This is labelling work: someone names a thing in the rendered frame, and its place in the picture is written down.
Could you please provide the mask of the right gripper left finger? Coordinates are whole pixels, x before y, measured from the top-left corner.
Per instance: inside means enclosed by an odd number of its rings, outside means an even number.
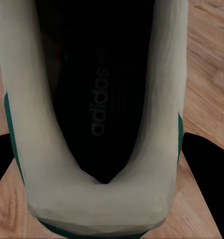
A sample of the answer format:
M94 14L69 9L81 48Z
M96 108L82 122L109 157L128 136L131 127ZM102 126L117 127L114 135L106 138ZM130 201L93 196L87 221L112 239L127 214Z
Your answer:
M4 176L11 162L15 158L12 152L11 141L8 134L0 136L0 180Z

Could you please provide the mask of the gym shoe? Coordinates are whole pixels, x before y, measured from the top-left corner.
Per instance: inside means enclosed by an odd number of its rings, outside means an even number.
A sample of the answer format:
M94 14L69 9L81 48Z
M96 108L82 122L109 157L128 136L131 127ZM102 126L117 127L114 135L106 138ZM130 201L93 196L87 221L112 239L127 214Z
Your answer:
M68 239L167 219L183 143L188 0L0 0L0 68L27 207Z

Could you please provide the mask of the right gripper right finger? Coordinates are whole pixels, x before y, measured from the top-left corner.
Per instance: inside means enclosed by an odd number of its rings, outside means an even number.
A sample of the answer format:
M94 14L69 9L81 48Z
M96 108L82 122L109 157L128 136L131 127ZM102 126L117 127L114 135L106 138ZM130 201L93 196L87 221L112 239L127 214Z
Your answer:
M189 132L181 149L224 239L224 149Z

